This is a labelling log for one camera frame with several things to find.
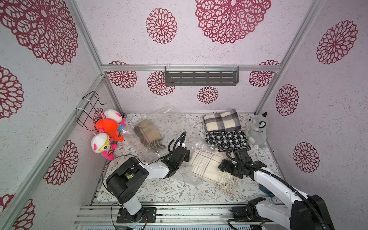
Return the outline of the clear plastic vacuum bag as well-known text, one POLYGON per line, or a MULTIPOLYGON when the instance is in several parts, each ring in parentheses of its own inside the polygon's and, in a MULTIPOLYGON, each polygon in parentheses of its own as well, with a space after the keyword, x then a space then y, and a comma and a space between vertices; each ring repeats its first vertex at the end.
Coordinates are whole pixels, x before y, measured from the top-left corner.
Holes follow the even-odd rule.
MULTIPOLYGON (((202 114, 179 113, 176 107, 167 104, 152 113, 128 114, 126 122, 127 127, 123 132, 126 143, 131 147, 138 148, 135 155, 146 164, 160 161, 179 146, 189 149, 190 157, 195 148, 214 150, 205 143, 202 114), (143 146, 138 136, 134 133, 134 126, 145 119, 151 120, 158 128, 163 136, 161 143, 166 146, 165 149, 151 149, 143 146)), ((189 162, 183 162, 172 178, 193 186, 198 186, 205 182, 194 176, 192 165, 189 162)))

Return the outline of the cream fringed scarf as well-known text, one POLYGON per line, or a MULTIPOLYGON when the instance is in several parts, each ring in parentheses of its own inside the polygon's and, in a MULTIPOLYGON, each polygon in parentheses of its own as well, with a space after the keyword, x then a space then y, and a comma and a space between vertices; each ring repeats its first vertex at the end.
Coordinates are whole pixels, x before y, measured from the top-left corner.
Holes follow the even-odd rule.
POLYGON ((228 172, 219 169, 226 156, 218 151, 195 148, 191 153, 189 163, 192 165, 192 173, 205 182, 213 183, 231 200, 236 200, 238 179, 228 172))

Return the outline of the black white houndstooth scarf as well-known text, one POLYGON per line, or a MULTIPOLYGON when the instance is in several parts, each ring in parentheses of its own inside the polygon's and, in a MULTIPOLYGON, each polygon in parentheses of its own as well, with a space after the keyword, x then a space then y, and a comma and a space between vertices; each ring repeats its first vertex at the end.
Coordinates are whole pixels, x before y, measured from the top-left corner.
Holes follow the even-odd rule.
POLYGON ((249 151, 251 146, 245 133, 238 131, 206 132, 206 143, 216 151, 225 152, 229 149, 249 151))

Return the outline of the brown beige scarf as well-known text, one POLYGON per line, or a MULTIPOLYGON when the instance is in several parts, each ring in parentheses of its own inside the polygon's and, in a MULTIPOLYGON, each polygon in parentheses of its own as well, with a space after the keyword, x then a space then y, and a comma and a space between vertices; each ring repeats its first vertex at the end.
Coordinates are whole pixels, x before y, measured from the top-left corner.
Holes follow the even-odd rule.
POLYGON ((161 143, 163 141, 163 136, 151 120, 145 119, 139 122, 134 126, 133 130, 143 146, 159 150, 166 148, 166 146, 161 143))

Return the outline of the grey cream plaid scarf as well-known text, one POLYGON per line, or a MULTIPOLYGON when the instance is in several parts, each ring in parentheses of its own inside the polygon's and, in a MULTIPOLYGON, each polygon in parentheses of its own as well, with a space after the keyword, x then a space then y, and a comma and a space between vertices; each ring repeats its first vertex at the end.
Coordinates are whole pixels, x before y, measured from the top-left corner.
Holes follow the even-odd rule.
POLYGON ((203 117, 206 132, 238 131, 242 128, 236 109, 203 117))

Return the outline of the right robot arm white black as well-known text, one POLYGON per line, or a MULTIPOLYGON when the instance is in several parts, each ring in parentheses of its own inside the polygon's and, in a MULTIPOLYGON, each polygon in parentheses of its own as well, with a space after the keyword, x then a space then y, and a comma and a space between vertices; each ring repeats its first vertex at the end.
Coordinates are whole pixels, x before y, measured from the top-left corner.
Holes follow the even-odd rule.
POLYGON ((249 201, 245 206, 233 207, 233 222, 270 223, 287 230, 333 230, 334 224, 325 201, 318 195, 308 195, 277 176, 261 161, 253 161, 247 150, 228 149, 227 159, 219 165, 222 172, 242 179, 249 177, 274 194, 282 203, 273 204, 263 197, 249 201))

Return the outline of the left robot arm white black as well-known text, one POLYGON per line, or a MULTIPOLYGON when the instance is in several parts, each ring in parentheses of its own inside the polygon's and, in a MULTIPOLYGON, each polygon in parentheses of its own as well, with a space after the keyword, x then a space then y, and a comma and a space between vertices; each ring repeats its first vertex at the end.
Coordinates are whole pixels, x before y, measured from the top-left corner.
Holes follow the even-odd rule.
POLYGON ((115 196, 131 217, 143 214, 143 206, 136 193, 150 179, 172 177, 189 157, 189 150, 179 146, 152 164, 142 164, 136 157, 127 159, 106 179, 106 189, 115 196))

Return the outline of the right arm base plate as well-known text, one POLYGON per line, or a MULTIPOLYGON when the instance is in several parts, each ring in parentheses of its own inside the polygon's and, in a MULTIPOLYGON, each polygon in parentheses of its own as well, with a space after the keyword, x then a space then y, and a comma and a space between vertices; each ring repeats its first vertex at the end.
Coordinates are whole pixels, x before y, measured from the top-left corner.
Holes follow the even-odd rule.
POLYGON ((234 206, 231 208, 233 219, 255 221, 258 220, 258 214, 255 208, 251 205, 246 206, 234 206))

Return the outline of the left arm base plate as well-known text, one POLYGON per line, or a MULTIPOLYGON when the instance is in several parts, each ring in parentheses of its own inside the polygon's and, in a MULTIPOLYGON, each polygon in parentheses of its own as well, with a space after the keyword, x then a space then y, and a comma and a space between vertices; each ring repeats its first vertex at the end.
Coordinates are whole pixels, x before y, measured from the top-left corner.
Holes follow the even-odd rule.
POLYGON ((155 223, 157 209, 142 207, 135 215, 131 215, 126 208, 120 208, 117 217, 117 223, 155 223))

